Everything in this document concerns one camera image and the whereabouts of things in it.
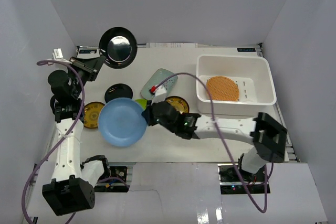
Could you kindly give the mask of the light blue round plate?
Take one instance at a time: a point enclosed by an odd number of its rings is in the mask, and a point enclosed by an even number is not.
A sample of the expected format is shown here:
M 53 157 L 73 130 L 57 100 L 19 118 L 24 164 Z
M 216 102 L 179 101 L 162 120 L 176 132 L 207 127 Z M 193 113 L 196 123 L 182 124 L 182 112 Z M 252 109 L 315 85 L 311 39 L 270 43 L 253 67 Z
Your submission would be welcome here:
M 147 123 L 141 106 L 130 98 L 116 98 L 100 111 L 98 130 L 109 144 L 129 147 L 144 135 Z

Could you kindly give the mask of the woven bamboo round tray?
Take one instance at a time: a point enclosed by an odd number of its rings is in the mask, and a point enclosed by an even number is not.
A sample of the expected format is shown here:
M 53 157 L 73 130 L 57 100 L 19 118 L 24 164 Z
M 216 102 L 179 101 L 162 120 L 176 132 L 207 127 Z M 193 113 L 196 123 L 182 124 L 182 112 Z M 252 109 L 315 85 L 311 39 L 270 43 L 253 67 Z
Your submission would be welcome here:
M 216 101 L 237 102 L 240 92 L 238 85 L 225 76 L 214 76 L 207 80 L 206 87 L 211 98 Z

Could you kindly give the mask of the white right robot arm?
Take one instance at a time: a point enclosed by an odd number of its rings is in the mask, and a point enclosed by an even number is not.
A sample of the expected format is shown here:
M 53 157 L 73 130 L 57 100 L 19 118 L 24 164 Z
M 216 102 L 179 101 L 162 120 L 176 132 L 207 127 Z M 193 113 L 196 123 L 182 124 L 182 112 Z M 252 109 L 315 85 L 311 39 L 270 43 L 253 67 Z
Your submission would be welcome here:
M 198 113 L 181 113 L 166 101 L 147 105 L 142 112 L 148 126 L 161 125 L 176 136 L 190 139 L 220 138 L 252 145 L 238 160 L 237 175 L 247 182 L 267 163 L 286 159 L 288 131 L 269 114 L 255 118 L 213 119 Z

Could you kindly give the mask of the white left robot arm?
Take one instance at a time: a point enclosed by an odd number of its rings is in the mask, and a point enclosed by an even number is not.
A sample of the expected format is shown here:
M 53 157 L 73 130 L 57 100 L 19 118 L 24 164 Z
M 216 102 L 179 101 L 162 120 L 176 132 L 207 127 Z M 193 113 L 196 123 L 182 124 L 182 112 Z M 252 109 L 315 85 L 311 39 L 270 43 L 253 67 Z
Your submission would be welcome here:
M 92 209 L 95 185 L 98 181 L 108 180 L 111 175 L 104 155 L 80 161 L 80 138 L 84 128 L 83 87 L 86 82 L 96 79 L 104 61 L 104 56 L 98 56 L 45 62 L 58 62 L 68 68 L 67 71 L 53 71 L 47 80 L 53 93 L 50 106 L 55 116 L 57 143 L 52 148 L 56 152 L 56 161 L 51 182 L 43 185 L 42 195 L 57 216 Z

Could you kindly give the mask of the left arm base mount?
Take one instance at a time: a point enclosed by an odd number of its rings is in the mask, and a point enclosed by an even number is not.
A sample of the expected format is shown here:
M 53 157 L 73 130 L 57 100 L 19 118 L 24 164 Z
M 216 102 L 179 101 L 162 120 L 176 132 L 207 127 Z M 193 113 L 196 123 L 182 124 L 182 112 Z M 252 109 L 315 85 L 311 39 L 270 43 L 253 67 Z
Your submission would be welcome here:
M 110 179 L 95 186 L 96 193 L 127 193 L 130 180 L 128 179 L 129 168 L 127 166 L 110 166 L 110 174 L 103 175 L 99 180 Z

